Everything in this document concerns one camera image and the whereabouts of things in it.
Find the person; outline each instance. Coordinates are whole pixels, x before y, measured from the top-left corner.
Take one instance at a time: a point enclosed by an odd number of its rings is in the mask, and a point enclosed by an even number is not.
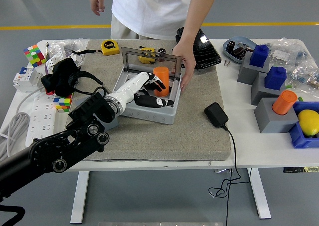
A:
[[[185,73],[180,84],[183,92],[190,82],[196,61],[195,37],[214,0],[113,0],[111,39],[175,39],[177,29],[184,27],[172,54],[181,56]],[[90,0],[98,16],[104,12],[104,0]]]

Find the yellow tape measure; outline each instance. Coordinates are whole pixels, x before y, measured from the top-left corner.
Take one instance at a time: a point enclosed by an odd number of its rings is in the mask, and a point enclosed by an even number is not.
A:
[[[104,40],[101,44],[101,49],[104,56],[120,53],[117,41],[112,39]]]
[[[155,53],[154,48],[141,48],[141,50]],[[156,61],[156,59],[139,56],[139,61],[144,64],[153,64]]]

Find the colorful cube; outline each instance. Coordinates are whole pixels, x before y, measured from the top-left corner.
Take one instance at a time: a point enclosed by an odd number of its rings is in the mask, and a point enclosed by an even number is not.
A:
[[[70,111],[70,107],[67,106],[55,106],[59,113],[68,113]]]
[[[55,104],[55,108],[58,110],[58,112],[66,113],[70,111],[72,97],[73,94],[70,94],[67,97],[55,96],[55,98],[53,99],[53,103]]]
[[[33,45],[23,50],[26,58],[29,60],[30,64],[35,68],[46,62],[43,54],[41,53],[38,45]]]

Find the plastic bag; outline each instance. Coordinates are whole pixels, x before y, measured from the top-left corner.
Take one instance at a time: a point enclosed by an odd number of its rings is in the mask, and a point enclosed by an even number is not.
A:
[[[319,68],[298,39],[282,38],[268,44],[270,67],[284,67],[287,71],[286,86],[292,91],[300,90],[319,99]]]
[[[64,50],[65,56],[69,57],[72,53],[72,50],[76,52],[85,50],[89,41],[89,39],[84,38],[53,41],[49,45],[50,57],[52,57],[54,54],[57,54],[61,50]]]

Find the gray floor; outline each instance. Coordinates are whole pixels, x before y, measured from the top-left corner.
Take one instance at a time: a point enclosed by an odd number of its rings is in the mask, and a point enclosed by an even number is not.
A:
[[[110,24],[110,6],[96,17],[88,0],[0,0],[0,26]],[[205,22],[318,22],[318,0],[216,0]],[[319,59],[318,26],[203,27],[211,39],[297,38]],[[43,39],[107,39],[109,29],[0,30],[0,122],[15,88],[16,72],[27,64],[23,49]],[[245,170],[240,171],[244,180]],[[260,220],[249,184],[233,185],[229,225],[319,225],[318,174],[283,174],[282,168],[260,169],[272,219]],[[84,226],[98,222],[223,222],[226,199],[212,198],[208,188],[224,175],[212,170],[115,171],[90,175]],[[20,205],[26,215],[17,225],[69,225],[77,173],[46,174],[3,204]],[[0,223],[13,214],[0,213]]]

